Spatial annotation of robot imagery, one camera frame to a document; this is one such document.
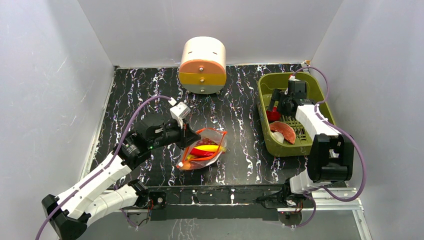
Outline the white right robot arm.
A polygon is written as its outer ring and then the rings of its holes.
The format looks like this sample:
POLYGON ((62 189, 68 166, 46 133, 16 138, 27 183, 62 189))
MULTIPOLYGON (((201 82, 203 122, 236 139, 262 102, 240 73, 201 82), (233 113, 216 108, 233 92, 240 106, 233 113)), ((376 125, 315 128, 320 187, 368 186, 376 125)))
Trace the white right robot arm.
POLYGON ((275 88, 270 98, 269 111, 294 117, 312 139, 305 170, 291 177, 289 188, 281 194, 288 207, 295 207, 306 191, 350 180, 353 174, 351 137, 332 126, 321 113, 320 104, 307 97, 307 83, 298 79, 289 80, 286 90, 275 88))

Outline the yellow toy banana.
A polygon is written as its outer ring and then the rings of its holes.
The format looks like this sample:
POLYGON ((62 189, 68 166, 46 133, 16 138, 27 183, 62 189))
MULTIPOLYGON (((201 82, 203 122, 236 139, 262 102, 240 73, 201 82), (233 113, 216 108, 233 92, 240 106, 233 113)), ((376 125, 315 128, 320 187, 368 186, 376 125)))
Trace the yellow toy banana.
POLYGON ((216 153, 216 152, 225 152, 226 148, 221 145, 199 145, 194 147, 197 150, 216 153))

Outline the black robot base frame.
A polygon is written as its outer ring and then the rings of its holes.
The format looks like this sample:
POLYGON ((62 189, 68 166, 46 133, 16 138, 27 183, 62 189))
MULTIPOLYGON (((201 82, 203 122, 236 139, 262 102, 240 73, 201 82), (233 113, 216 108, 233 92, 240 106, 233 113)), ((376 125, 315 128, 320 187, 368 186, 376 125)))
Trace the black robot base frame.
POLYGON ((125 208, 133 219, 289 219, 306 207, 280 184, 151 186, 143 206, 125 208))

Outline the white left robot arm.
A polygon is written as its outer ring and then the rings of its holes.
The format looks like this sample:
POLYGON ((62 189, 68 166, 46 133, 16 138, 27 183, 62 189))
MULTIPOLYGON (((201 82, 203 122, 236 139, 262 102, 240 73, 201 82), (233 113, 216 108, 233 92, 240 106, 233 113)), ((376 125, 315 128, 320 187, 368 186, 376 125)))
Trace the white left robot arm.
POLYGON ((176 144, 181 150, 200 140, 186 120, 151 116, 123 135, 106 159, 70 189, 41 201, 46 220, 61 240, 76 240, 95 221, 126 207, 145 208, 150 191, 132 180, 108 194, 104 191, 151 157, 151 151, 176 144))

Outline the red toy chili pepper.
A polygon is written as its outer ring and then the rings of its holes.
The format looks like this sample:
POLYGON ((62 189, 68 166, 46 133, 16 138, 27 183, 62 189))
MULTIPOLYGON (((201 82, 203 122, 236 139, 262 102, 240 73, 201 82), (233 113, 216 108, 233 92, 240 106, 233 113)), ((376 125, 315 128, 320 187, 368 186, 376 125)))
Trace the red toy chili pepper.
POLYGON ((189 154, 192 155, 192 156, 195 156, 195 157, 199 157, 199 158, 207 158, 207 157, 214 155, 215 153, 202 151, 202 150, 198 150, 198 149, 193 148, 189 154))

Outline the red toy apple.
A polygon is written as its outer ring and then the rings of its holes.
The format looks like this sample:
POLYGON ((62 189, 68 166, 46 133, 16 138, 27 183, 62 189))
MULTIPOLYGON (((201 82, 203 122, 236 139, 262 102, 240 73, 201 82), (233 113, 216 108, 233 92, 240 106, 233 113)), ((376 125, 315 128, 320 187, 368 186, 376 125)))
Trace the red toy apple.
POLYGON ((281 114, 277 111, 277 107, 274 106, 272 110, 266 110, 266 117, 269 123, 279 121, 281 119, 281 114))

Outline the olive green plastic basket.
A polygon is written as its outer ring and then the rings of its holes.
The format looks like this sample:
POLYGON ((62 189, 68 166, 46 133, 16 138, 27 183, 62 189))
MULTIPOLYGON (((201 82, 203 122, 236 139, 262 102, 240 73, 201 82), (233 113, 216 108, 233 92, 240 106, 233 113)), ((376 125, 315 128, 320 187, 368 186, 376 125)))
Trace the olive green plastic basket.
MULTIPOLYGON (((267 151, 274 157, 293 157, 309 155, 313 140, 310 138, 308 132, 304 129, 303 125, 298 122, 294 117, 282 116, 279 121, 288 124, 292 127, 296 134, 294 144, 289 143, 287 140, 283 142, 278 141, 273 136, 270 130, 270 124, 267 118, 266 110, 270 104, 272 93, 274 89, 285 91, 288 87, 289 77, 292 72, 279 72, 268 73, 262 76, 257 82, 257 107, 264 136, 264 142, 267 151)), ((296 79, 307 82, 307 97, 316 102, 322 101, 325 97, 318 80, 311 74, 306 72, 298 72, 295 75, 296 79)), ((337 125, 333 118, 332 111, 328 103, 323 103, 319 107, 320 112, 328 118, 328 121, 337 125)))

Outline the purple toy grape bunch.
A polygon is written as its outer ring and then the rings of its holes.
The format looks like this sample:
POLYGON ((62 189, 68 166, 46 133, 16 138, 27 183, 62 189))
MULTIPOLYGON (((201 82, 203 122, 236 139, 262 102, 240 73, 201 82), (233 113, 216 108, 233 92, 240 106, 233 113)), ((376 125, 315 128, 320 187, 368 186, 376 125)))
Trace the purple toy grape bunch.
POLYGON ((203 145, 217 145, 217 144, 209 138, 203 138, 196 143, 196 146, 203 146, 203 145))

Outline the clear zip top bag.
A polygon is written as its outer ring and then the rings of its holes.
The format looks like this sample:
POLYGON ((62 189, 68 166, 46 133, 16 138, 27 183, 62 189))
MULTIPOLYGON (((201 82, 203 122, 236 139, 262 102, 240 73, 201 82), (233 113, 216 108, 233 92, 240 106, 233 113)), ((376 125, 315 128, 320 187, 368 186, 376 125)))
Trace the clear zip top bag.
POLYGON ((176 164, 180 171, 198 170, 215 163, 227 151, 227 131, 214 128, 202 128, 196 132, 196 140, 185 148, 176 164))

